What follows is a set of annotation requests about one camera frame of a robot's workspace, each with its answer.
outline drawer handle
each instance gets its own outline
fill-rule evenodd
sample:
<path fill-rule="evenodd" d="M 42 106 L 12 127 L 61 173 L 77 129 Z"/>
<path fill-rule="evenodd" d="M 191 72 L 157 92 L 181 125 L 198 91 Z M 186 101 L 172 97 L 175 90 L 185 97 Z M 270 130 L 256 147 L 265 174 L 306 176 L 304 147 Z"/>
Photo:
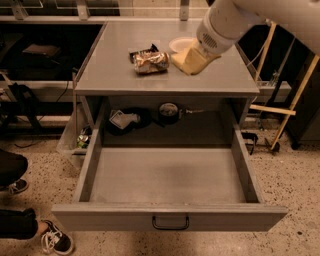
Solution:
<path fill-rule="evenodd" d="M 186 223 L 182 227 L 169 227 L 169 226 L 159 226 L 157 224 L 156 216 L 152 217 L 152 226 L 158 230 L 186 230 L 189 227 L 189 217 L 186 217 Z"/>

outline cabinet top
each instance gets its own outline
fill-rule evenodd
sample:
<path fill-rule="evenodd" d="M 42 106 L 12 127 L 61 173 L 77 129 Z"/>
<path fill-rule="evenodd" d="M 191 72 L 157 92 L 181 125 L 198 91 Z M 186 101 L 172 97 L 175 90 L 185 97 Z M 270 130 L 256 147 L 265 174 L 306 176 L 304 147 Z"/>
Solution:
<path fill-rule="evenodd" d="M 188 76 L 172 63 L 167 72 L 138 75 L 129 52 L 150 48 L 172 54 L 171 40 L 196 37 L 200 20 L 109 21 L 77 84 L 78 95 L 217 95 L 245 97 L 259 90 L 233 46 L 200 74 Z"/>

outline white bowl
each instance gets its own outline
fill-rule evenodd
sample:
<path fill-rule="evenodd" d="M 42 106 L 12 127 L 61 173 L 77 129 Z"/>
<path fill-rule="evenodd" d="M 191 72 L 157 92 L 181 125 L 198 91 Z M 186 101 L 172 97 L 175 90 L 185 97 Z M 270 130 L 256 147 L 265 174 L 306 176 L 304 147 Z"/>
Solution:
<path fill-rule="evenodd" d="M 182 52 L 191 45 L 193 40 L 193 37 L 178 37 L 169 43 L 169 47 L 174 52 Z"/>

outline black pants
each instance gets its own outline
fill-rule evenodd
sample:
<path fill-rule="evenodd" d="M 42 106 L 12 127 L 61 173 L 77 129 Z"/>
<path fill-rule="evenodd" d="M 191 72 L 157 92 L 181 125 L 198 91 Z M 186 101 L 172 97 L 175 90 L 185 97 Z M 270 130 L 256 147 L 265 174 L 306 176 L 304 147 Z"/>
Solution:
<path fill-rule="evenodd" d="M 32 209 L 21 211 L 0 210 L 0 239 L 30 239 L 38 230 Z"/>
<path fill-rule="evenodd" d="M 8 186 L 26 172 L 28 160 L 18 154 L 0 149 L 0 186 Z"/>

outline gray cabinet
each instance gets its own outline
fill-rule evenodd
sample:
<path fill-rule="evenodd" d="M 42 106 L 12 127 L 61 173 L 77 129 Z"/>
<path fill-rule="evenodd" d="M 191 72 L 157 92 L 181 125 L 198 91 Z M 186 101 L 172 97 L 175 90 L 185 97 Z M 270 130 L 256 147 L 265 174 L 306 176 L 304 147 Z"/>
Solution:
<path fill-rule="evenodd" d="M 149 76 L 134 72 L 129 49 L 157 43 L 171 53 L 170 40 L 194 36 L 198 24 L 106 25 L 76 89 L 84 102 L 103 103 L 73 202 L 52 209 L 69 230 L 267 231 L 287 213 L 264 203 L 250 166 L 239 124 L 259 91 L 235 47 L 198 76 L 174 66 Z M 164 102 L 201 111 L 122 136 L 106 129 L 112 110 L 147 108 L 156 118 Z"/>

